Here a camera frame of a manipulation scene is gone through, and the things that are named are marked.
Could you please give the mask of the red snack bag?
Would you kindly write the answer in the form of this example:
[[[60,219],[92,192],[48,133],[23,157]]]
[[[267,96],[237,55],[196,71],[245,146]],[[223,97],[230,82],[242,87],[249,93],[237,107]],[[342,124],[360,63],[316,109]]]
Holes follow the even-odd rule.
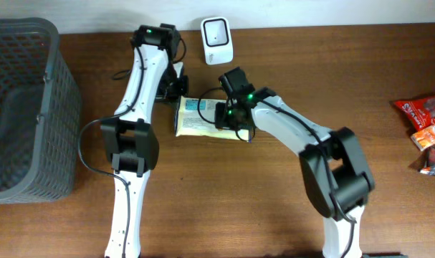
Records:
[[[414,100],[397,100],[393,104],[406,115],[416,131],[435,124],[435,95]]]

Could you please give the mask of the small orange candy packet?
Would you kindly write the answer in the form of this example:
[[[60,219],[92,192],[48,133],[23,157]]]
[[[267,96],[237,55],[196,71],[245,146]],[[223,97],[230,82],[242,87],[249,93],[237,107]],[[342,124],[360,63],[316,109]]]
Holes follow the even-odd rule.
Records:
[[[420,151],[435,145],[435,124],[414,133],[411,139]]]

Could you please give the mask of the black patterned snack packet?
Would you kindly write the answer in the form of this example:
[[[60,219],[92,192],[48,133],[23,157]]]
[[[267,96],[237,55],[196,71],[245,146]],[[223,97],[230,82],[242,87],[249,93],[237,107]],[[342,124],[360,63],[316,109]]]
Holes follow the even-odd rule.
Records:
[[[435,145],[425,151],[424,157],[424,164],[419,169],[419,172],[424,175],[435,176]]]

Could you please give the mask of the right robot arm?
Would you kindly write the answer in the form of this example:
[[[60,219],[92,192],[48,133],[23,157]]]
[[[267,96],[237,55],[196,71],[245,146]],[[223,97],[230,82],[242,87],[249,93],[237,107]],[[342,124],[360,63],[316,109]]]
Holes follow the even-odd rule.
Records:
[[[218,129],[259,129],[298,157],[307,197],[323,217],[322,255],[363,257],[360,220],[375,180],[355,133],[308,120],[275,91],[256,89],[240,67],[221,75],[219,84],[227,99],[216,108]]]

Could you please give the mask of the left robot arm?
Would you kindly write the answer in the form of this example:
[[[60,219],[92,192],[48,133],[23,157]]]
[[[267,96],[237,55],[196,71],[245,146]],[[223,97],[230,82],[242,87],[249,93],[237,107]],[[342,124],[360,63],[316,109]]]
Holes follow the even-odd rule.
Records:
[[[105,257],[139,257],[145,188],[159,157],[152,125],[157,102],[175,105],[188,94],[177,52],[183,39],[172,24],[142,25],[131,38],[134,60],[128,86],[113,117],[100,124],[113,170],[115,202]]]

